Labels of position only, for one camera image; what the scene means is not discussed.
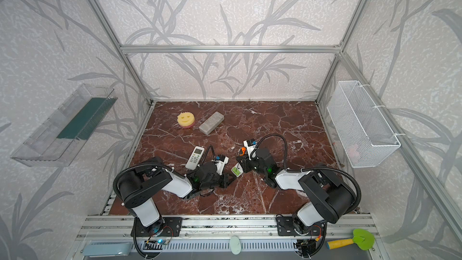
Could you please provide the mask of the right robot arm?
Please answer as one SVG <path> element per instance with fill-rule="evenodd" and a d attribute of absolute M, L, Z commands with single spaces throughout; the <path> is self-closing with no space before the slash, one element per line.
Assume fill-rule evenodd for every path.
<path fill-rule="evenodd" d="M 323 164 L 300 170 L 282 169 L 268 149 L 247 148 L 238 152 L 236 160 L 240 172 L 260 174 L 272 189 L 305 193 L 309 202 L 292 215 L 294 229 L 301 235 L 317 223 L 337 223 L 362 199 L 360 186 L 350 174 Z"/>

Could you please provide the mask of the white remote with batteries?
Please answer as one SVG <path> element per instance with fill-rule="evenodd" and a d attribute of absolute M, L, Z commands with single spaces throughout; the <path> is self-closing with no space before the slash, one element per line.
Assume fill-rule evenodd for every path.
<path fill-rule="evenodd" d="M 240 177 L 244 171 L 243 171 L 243 168 L 242 166 L 239 164 L 239 163 L 236 163 L 236 165 L 234 165 L 232 168 L 231 168 L 231 172 L 236 176 L 236 177 Z"/>

